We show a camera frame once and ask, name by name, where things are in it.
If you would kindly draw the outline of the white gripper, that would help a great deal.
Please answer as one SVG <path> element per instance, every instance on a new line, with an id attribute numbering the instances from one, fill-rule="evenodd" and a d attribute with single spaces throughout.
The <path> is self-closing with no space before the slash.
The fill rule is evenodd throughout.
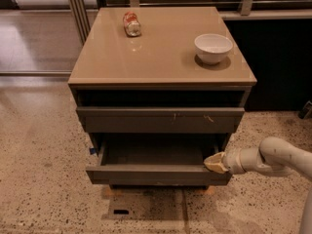
<path id="1" fill-rule="evenodd" d="M 225 152 L 218 152 L 204 160 L 205 167 L 215 173 L 232 175 L 244 174 L 247 170 L 244 167 L 243 160 L 247 151 L 245 149 L 231 149 Z"/>

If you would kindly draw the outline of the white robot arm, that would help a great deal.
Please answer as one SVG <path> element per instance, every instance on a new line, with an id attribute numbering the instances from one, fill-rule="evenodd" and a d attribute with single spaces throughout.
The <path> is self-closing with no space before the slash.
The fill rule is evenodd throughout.
<path id="1" fill-rule="evenodd" d="M 267 137 L 259 147 L 218 152 L 204 160 L 205 167 L 218 174 L 256 172 L 263 176 L 288 176 L 296 171 L 312 180 L 312 153 L 278 137 Z"/>

